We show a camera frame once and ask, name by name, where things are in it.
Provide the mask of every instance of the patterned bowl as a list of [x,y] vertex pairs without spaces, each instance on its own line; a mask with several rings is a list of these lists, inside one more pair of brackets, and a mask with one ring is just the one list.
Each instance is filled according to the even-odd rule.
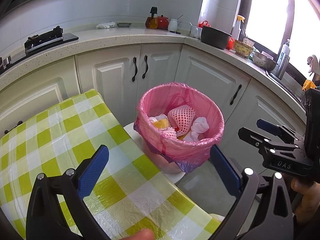
[[235,40],[233,43],[233,49],[236,51],[236,54],[246,58],[248,58],[253,51],[253,47],[250,47],[249,45],[238,40]]

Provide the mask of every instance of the foam fruit net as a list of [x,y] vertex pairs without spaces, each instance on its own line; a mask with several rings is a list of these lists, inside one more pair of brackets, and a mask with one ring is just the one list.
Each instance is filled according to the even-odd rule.
[[172,138],[177,138],[177,133],[172,127],[163,128],[161,131]]
[[170,125],[177,132],[177,137],[188,133],[195,115],[196,112],[188,105],[170,110],[168,119]]

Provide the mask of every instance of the pink garbage bag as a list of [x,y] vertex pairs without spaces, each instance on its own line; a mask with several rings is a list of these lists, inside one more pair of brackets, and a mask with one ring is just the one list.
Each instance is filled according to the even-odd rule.
[[[209,130],[200,134],[199,142],[185,142],[172,138],[156,128],[150,116],[168,112],[176,107],[189,105],[198,117],[205,117]],[[174,161],[182,171],[191,172],[208,158],[212,145],[218,144],[223,135],[224,121],[220,109],[206,95],[182,83],[168,83],[148,90],[137,106],[138,116],[134,129],[144,138],[151,152]]]

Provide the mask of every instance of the black cabinet handle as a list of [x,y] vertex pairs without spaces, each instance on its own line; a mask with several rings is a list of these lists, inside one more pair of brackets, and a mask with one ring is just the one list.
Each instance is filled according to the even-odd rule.
[[147,55],[144,56],[144,61],[146,62],[146,71],[145,71],[145,73],[142,75],[142,79],[145,79],[146,73],[148,72],[148,69],[149,69],[149,66],[148,66],[148,56],[147,56]]
[[[18,125],[21,125],[22,123],[23,123],[23,121],[19,121],[19,122],[17,123],[17,125],[16,125],[15,127],[13,127],[12,129],[16,128]],[[4,131],[4,134],[7,134],[7,133],[10,132],[11,130],[9,130],[9,131],[8,131],[8,130],[5,130],[5,131]]]
[[132,82],[134,82],[136,80],[136,75],[138,74],[137,57],[133,58],[133,63],[134,63],[134,66],[135,66],[135,70],[134,70],[134,76],[132,78]]
[[238,86],[238,89],[237,89],[235,95],[233,96],[233,98],[232,98],[232,100],[231,100],[231,102],[230,102],[230,105],[231,105],[231,106],[233,105],[233,101],[235,101],[235,99],[236,99],[236,97],[237,97],[237,95],[238,95],[238,92],[240,91],[241,88],[242,88],[242,85],[240,84],[240,85]]

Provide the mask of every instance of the window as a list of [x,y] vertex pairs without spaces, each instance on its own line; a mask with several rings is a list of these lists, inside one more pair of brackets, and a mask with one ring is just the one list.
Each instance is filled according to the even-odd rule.
[[320,21],[308,0],[294,0],[294,20],[290,40],[290,63],[306,78],[307,58],[312,54],[320,60]]
[[252,0],[249,10],[248,15],[244,13],[248,38],[265,47],[275,60],[283,43],[290,39],[290,64],[301,77],[311,80],[307,58],[314,54],[320,60],[320,21],[309,1]]
[[246,35],[278,54],[287,22],[288,0],[252,0]]

